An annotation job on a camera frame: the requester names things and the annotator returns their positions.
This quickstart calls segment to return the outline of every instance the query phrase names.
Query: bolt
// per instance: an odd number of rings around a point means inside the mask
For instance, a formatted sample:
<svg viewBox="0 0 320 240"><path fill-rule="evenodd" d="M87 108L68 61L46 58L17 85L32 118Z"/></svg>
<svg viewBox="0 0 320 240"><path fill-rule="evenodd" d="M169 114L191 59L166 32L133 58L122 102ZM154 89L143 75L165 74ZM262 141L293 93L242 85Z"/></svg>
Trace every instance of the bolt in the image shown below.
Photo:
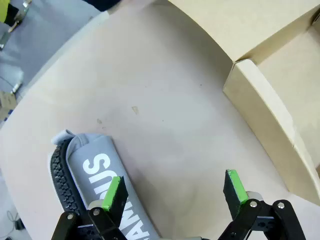
<svg viewBox="0 0 320 240"><path fill-rule="evenodd" d="M278 208L284 209L284 208L285 208L285 205L284 205L282 202L279 202L279 203L278 203Z"/></svg>
<svg viewBox="0 0 320 240"><path fill-rule="evenodd" d="M69 220L71 220L71 219L74 218L74 215L73 215L72 213L70 213L66 218L69 219Z"/></svg>
<svg viewBox="0 0 320 240"><path fill-rule="evenodd" d="M258 204L255 201L250 202L250 207L255 208Z"/></svg>
<svg viewBox="0 0 320 240"><path fill-rule="evenodd" d="M97 215L99 215L99 214L100 214L100 210L99 210L99 209L95 209L95 210L93 211L93 215L97 216Z"/></svg>

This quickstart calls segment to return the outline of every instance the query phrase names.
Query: cable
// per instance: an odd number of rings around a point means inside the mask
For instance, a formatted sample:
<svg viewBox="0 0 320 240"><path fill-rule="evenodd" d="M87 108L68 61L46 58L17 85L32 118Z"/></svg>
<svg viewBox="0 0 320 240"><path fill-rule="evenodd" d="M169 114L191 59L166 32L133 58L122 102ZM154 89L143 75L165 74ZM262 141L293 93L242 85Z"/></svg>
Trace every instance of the cable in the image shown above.
<svg viewBox="0 0 320 240"><path fill-rule="evenodd" d="M12 222L12 229L6 235L0 236L0 239L6 239L7 237L9 237L9 235L15 230L15 221L17 221L18 219L18 213L15 215L15 218L14 218L14 216L10 211L6 211L6 216L9 219L9 221Z"/></svg>
<svg viewBox="0 0 320 240"><path fill-rule="evenodd" d="M10 87L13 89L15 86L13 86L8 80L4 79L2 76L0 76L0 79L2 79L3 81L5 81L7 84L10 85ZM14 93L15 95L18 95L18 97L22 98L21 95L17 92Z"/></svg>

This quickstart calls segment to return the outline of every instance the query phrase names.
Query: tabletop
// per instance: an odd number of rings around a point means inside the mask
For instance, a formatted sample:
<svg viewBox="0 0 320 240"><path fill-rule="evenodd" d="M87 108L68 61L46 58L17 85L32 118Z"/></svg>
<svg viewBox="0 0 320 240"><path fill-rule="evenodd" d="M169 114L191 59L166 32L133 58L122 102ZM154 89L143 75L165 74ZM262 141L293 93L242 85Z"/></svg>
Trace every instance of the tabletop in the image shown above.
<svg viewBox="0 0 320 240"><path fill-rule="evenodd" d="M232 220L225 170L236 169L267 203L291 201L307 239L317 239L320 208L288 192L223 94L231 67L205 31L164 1L115 14L77 39L0 131L0 166L32 239L50 239L63 212L48 171L50 139L63 129L113 138L164 238L217 239Z"/></svg>

